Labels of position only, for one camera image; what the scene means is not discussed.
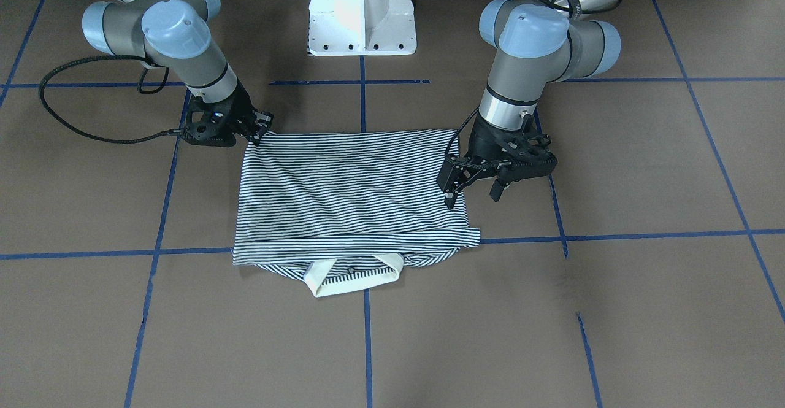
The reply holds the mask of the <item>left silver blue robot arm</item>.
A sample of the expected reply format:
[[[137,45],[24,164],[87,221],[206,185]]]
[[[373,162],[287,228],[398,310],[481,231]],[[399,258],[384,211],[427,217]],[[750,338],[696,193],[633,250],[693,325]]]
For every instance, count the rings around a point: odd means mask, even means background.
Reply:
[[[548,83],[601,74],[621,53],[619,31],[589,15],[622,0],[493,0],[480,15],[482,39],[496,48],[479,106],[469,115],[468,151],[447,148],[437,183],[454,207],[460,192],[493,179],[490,196],[501,198],[513,182],[550,175],[557,157],[550,137],[537,131],[534,113]]]

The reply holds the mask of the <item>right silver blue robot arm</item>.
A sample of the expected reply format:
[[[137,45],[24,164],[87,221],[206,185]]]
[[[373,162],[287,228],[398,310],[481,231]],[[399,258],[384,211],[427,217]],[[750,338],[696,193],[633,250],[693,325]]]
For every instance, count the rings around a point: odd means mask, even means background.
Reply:
[[[237,137],[258,145],[272,115],[253,106],[250,96],[214,41],[208,22],[221,0],[112,0],[90,5],[82,32],[100,60],[135,60],[146,69],[173,72],[187,87],[182,128],[193,145],[231,147]]]

